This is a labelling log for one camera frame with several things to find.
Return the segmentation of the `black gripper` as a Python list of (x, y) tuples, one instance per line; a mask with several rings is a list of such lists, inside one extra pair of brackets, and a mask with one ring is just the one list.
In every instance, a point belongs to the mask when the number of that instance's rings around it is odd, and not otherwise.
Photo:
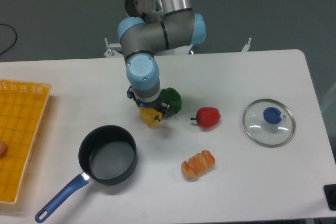
[(159, 90), (154, 96), (151, 97), (140, 97), (137, 96), (129, 86), (127, 90), (127, 97), (133, 100), (138, 107), (152, 108), (160, 112), (163, 116), (171, 117), (174, 115), (174, 106), (171, 104), (163, 103), (161, 100), (161, 90)]

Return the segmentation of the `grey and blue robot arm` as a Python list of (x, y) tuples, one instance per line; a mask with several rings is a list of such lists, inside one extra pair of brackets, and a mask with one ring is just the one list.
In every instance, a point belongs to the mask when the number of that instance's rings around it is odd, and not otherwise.
[[(144, 0), (135, 0), (135, 8)], [(172, 102), (162, 99), (159, 67), (154, 56), (158, 52), (202, 43), (206, 25), (195, 13), (190, 0), (155, 0), (158, 15), (149, 21), (146, 12), (129, 15), (118, 25), (118, 39), (126, 65), (130, 87), (127, 96), (138, 107), (153, 108), (163, 115), (178, 112)]]

